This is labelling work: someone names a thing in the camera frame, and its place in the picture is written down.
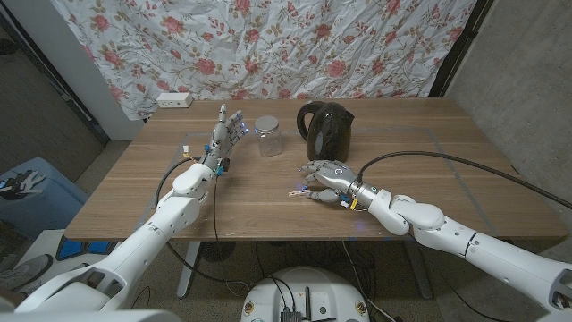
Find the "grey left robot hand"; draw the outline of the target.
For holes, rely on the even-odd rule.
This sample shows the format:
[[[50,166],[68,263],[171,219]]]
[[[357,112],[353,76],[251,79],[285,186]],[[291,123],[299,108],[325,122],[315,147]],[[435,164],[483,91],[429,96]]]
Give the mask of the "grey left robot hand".
[[[243,122],[242,111],[238,110],[228,116],[227,106],[221,104],[218,122],[213,129],[208,149],[200,163],[208,166],[215,173],[219,167],[228,170],[232,150],[246,134],[248,134],[248,128]]]

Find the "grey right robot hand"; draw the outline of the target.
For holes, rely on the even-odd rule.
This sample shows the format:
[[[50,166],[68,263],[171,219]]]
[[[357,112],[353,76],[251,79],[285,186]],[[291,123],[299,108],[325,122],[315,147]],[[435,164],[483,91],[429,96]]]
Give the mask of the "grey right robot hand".
[[[351,168],[340,162],[331,160],[314,160],[299,168],[300,172],[308,172],[303,180],[303,186],[309,187],[313,182],[321,183],[325,189],[308,191],[305,196],[309,199],[334,203],[341,196],[356,199],[357,203],[368,208],[380,190],[371,184],[360,182]]]

